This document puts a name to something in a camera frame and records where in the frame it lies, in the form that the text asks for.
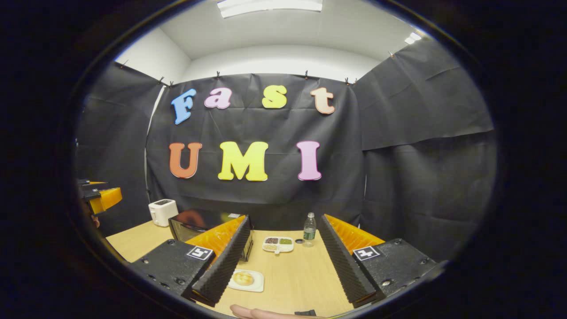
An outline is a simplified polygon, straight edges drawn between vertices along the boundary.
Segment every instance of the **bottle label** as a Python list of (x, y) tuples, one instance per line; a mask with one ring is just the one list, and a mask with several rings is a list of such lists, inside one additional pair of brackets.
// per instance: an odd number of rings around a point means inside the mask
[(304, 240), (313, 240), (313, 239), (315, 239), (315, 232), (312, 232), (312, 233), (303, 232), (303, 239), (304, 239)]

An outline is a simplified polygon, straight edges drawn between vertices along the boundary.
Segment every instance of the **ceiling light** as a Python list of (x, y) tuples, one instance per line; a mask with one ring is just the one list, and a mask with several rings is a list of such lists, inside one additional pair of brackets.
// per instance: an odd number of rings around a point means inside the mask
[(323, 0), (224, 0), (217, 3), (223, 18), (249, 12), (295, 9), (321, 12)]
[(419, 36), (417, 33), (412, 32), (412, 34), (409, 35), (413, 40), (417, 41), (417, 40), (421, 40), (421, 36)]

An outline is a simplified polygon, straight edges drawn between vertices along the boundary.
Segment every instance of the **orange soft pad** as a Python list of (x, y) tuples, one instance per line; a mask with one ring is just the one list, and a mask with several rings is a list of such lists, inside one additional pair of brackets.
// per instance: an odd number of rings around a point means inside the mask
[(364, 248), (368, 246), (375, 246), (384, 243), (380, 238), (365, 232), (358, 227), (345, 223), (340, 219), (336, 219), (333, 216), (325, 214), (325, 217), (333, 226), (333, 229), (337, 233), (338, 237), (341, 238), (342, 244), (345, 245), (349, 254), (353, 254), (353, 250)]
[(213, 259), (211, 263), (212, 265), (225, 250), (226, 245), (229, 244), (232, 236), (236, 233), (238, 226), (240, 226), (244, 218), (245, 215), (240, 216), (237, 219), (227, 221), (224, 224), (207, 230), (203, 234), (199, 234), (191, 238), (186, 241), (186, 243), (214, 250), (216, 257)]

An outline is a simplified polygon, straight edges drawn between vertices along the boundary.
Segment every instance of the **white ceiling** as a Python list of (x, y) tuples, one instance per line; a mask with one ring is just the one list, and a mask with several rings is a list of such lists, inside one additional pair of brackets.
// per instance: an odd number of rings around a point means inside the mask
[(313, 45), (362, 54), (379, 61), (406, 46), (415, 29), (364, 0), (324, 0), (321, 12), (260, 11), (221, 17), (205, 0), (161, 25), (192, 60), (257, 45)]

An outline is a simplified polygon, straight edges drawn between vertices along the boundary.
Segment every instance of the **blue letter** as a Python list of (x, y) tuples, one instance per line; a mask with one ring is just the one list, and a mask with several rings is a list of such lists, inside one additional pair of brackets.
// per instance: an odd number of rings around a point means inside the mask
[(195, 96), (195, 94), (197, 94), (197, 91), (190, 89), (171, 101), (171, 105), (175, 107), (175, 124), (179, 124), (191, 116), (191, 112), (189, 112), (193, 107), (193, 99), (191, 97)]

